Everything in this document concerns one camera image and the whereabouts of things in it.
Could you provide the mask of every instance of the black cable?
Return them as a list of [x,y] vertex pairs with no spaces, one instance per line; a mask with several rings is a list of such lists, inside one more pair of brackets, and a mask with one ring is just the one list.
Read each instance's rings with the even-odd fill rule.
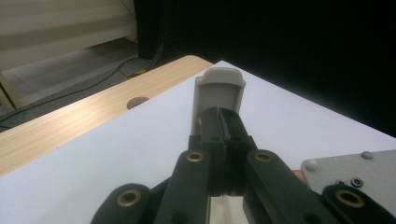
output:
[[129,8],[125,5],[125,3],[122,0],[120,0],[120,1],[124,5],[124,7],[128,10],[129,14],[131,14],[132,18],[134,18],[134,20],[136,21],[136,17],[134,16],[134,13],[132,13],[132,11],[129,10]]
[[[62,95],[62,96],[53,98],[53,99],[48,100],[48,101],[46,101],[46,102],[43,102],[43,103],[41,103],[41,104],[34,105],[34,106],[28,107],[28,108],[26,108],[26,109],[20,110],[20,111],[18,111],[18,112],[15,112],[14,114],[9,115],[9,116],[5,117],[4,119],[1,119],[1,120],[0,120],[0,123],[1,123],[1,122],[4,122],[4,121],[7,120],[7,119],[11,119],[11,118],[13,118],[13,117],[19,115],[20,113],[26,112],[26,111],[28,111],[28,110],[30,110],[30,109],[39,107],[39,106],[41,106],[41,105],[48,104],[48,103],[50,103],[50,102],[53,102],[53,101],[62,99],[62,98],[64,98],[64,97],[67,97],[67,96],[76,94],[76,93],[78,93],[78,92],[82,92],[82,91],[88,90],[88,89],[90,89],[90,88],[92,88],[92,87],[95,87],[95,86],[101,84],[102,82],[108,80],[110,77],[112,77],[112,76],[113,76],[114,74],[116,74],[118,71],[120,71],[120,69],[121,69],[126,63],[128,63],[128,62],[130,62],[130,61],[134,61],[134,60],[136,60],[136,59],[139,59],[139,58],[128,59],[127,61],[125,61],[125,62],[123,62],[123,63],[120,63],[119,66],[117,66],[117,69],[114,70],[112,73],[110,73],[110,75],[108,75],[107,77],[103,78],[102,80],[100,80],[100,81],[94,83],[93,85],[91,85],[91,86],[89,86],[89,87],[83,88],[83,89],[78,90],[78,91],[69,92],[69,93],[67,93],[67,94],[65,94],[65,95]],[[13,128],[13,127],[7,127],[7,126],[3,126],[3,125],[1,125],[0,127],[6,128],[6,129],[11,129],[11,128]]]
[[125,77],[125,78],[132,78],[132,77],[137,77],[142,75],[143,73],[146,73],[148,71],[148,67],[151,64],[150,60],[146,60],[146,59],[142,59],[143,61],[145,61],[146,63],[148,63],[148,66],[146,68],[140,69],[137,72],[134,72],[131,75],[126,75],[125,73],[122,72],[122,69],[119,70],[119,72]]

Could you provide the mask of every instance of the brass insert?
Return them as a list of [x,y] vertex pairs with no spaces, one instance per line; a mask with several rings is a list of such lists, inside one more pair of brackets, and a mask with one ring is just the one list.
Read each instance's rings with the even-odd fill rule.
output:
[[137,204],[142,199],[142,193],[137,189],[128,189],[119,195],[117,204],[121,207],[129,207]]
[[259,152],[256,154],[256,160],[268,162],[272,160],[272,157],[265,152]]
[[346,189],[337,190],[335,192],[335,197],[341,203],[351,207],[361,208],[364,206],[364,200],[360,195]]
[[189,161],[201,161],[204,159],[204,155],[201,152],[192,152],[187,155],[187,160]]

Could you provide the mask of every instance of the metal plate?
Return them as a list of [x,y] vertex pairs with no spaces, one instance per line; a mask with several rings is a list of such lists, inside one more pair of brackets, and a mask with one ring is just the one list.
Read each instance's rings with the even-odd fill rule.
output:
[[396,150],[307,160],[301,170],[308,187],[319,194],[326,186],[347,184],[396,217]]

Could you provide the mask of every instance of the wall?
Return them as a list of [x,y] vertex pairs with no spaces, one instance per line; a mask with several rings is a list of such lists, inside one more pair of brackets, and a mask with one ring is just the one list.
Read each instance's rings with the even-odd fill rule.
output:
[[128,35],[133,0],[1,0],[0,70]]

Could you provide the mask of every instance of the dark background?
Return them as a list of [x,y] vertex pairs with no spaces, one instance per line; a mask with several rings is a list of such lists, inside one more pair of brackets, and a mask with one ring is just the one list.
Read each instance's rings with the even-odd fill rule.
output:
[[396,136],[395,8],[386,1],[135,0],[139,56],[226,61]]

